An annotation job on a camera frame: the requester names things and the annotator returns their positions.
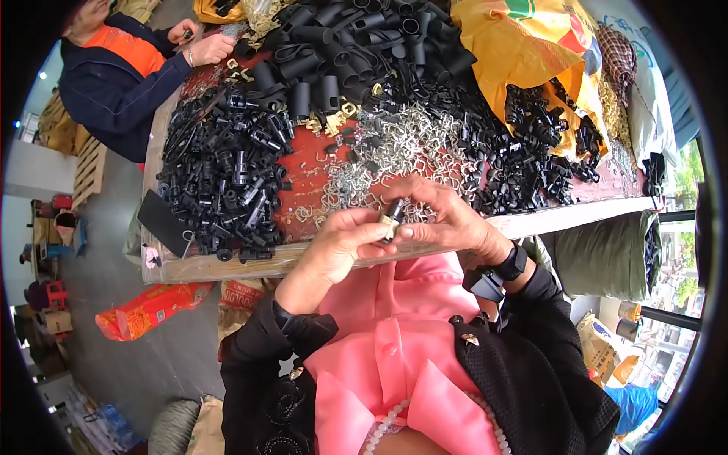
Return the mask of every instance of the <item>hand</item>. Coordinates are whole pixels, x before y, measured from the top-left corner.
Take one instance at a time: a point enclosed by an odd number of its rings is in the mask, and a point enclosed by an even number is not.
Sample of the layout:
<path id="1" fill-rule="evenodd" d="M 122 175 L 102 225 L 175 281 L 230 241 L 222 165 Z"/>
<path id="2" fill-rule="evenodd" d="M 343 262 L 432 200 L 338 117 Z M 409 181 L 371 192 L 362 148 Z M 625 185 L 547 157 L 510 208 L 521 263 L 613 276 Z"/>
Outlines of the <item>hand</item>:
<path id="1" fill-rule="evenodd" d="M 434 243 L 453 250 L 473 249 L 485 265 L 501 264 L 508 257 L 513 243 L 481 218 L 450 187 L 432 182 L 417 174 L 397 181 L 382 195 L 384 201 L 410 197 L 429 205 L 438 215 L 434 223 L 412 223 L 400 226 L 394 243 L 403 240 Z"/>
<path id="2" fill-rule="evenodd" d="M 377 223 L 378 219 L 378 212 L 365 208 L 329 215 L 298 265 L 276 289 L 278 304 L 291 314 L 313 313 L 329 288 L 349 274 L 356 260 L 394 253 L 394 245 L 373 244 L 387 234 L 387 226 Z"/>
<path id="3" fill-rule="evenodd" d="M 187 44 L 192 41 L 192 38 L 197 33 L 198 29 L 199 26 L 194 23 L 192 19 L 185 19 L 170 29 L 170 32 L 167 33 L 167 39 L 170 41 L 170 43 L 179 45 Z M 185 39 L 184 32 L 187 30 L 192 31 L 192 36 Z"/>
<path id="4" fill-rule="evenodd" d="M 235 38 L 225 36 L 222 33 L 215 33 L 202 41 L 198 41 L 190 47 L 192 61 L 190 62 L 187 52 L 183 52 L 185 60 L 190 66 L 203 66 L 211 63 L 220 63 L 222 59 L 232 53 L 235 45 Z"/>

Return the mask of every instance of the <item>plaid cloth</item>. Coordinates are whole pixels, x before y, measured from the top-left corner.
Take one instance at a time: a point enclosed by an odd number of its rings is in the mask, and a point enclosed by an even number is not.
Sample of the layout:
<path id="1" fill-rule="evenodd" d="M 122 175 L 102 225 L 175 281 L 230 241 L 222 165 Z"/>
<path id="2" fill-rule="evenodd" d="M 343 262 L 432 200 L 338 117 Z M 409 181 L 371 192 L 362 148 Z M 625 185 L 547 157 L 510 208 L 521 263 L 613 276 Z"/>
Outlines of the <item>plaid cloth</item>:
<path id="1" fill-rule="evenodd" d="M 622 32 L 605 25 L 599 26 L 597 41 L 604 57 L 604 68 L 612 76 L 612 89 L 617 99 L 627 107 L 627 88 L 634 83 L 637 74 L 635 47 Z"/>

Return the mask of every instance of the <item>pink blouse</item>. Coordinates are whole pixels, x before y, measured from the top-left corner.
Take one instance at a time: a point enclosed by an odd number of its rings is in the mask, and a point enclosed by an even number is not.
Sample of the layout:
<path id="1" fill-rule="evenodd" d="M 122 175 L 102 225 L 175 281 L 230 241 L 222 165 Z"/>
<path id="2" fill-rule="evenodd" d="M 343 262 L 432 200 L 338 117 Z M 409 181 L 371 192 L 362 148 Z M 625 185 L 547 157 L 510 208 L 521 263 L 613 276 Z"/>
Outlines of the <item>pink blouse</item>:
<path id="1" fill-rule="evenodd" d="M 395 405 L 394 423 L 425 434 L 452 455 L 500 454 L 494 428 L 465 393 L 480 395 L 455 357 L 450 316 L 479 313 L 462 288 L 455 253 L 352 271 L 319 308 L 336 338 L 304 362 L 317 383 L 321 455 L 357 455 L 372 424 Z"/>

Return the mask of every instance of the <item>pearl necklace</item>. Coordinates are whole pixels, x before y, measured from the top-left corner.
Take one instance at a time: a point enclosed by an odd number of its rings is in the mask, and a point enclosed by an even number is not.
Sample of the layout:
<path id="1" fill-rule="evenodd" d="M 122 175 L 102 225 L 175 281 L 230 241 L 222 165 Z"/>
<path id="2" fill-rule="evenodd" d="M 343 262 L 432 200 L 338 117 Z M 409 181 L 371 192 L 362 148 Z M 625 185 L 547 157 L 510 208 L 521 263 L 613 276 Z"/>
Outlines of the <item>pearl necklace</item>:
<path id="1" fill-rule="evenodd" d="M 510 447 L 508 447 L 508 441 L 505 439 L 505 434 L 503 433 L 503 429 L 498 426 L 496 423 L 496 415 L 493 412 L 493 409 L 491 406 L 486 403 L 486 401 L 478 397 L 477 395 L 466 392 L 466 395 L 473 401 L 475 401 L 485 412 L 486 416 L 488 417 L 488 420 L 491 421 L 493 424 L 493 428 L 495 429 L 496 433 L 496 440 L 498 441 L 498 447 L 501 449 L 502 455 L 511 455 Z M 387 428 L 392 424 L 397 414 L 402 412 L 407 406 L 409 406 L 410 400 L 407 398 L 406 400 L 402 400 L 402 402 L 394 407 L 388 414 L 387 417 L 384 418 L 384 420 L 379 424 L 376 431 L 374 432 L 374 435 L 369 439 L 369 443 L 366 445 L 366 450 L 364 451 L 364 455 L 374 455 L 374 450 L 376 449 L 376 445 L 379 444 L 379 441 L 381 440 L 381 437 L 384 436 L 384 432 L 387 431 Z"/>

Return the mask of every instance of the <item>red stool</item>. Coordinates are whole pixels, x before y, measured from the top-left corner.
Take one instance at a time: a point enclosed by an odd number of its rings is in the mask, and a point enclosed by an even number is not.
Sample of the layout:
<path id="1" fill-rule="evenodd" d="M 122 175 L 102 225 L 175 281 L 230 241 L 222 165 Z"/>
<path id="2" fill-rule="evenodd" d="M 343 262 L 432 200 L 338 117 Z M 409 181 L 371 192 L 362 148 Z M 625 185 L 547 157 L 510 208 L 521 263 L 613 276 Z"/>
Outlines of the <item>red stool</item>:
<path id="1" fill-rule="evenodd" d="M 48 294 L 51 309 L 66 309 L 68 293 L 63 289 L 63 280 L 46 285 L 46 293 Z"/>

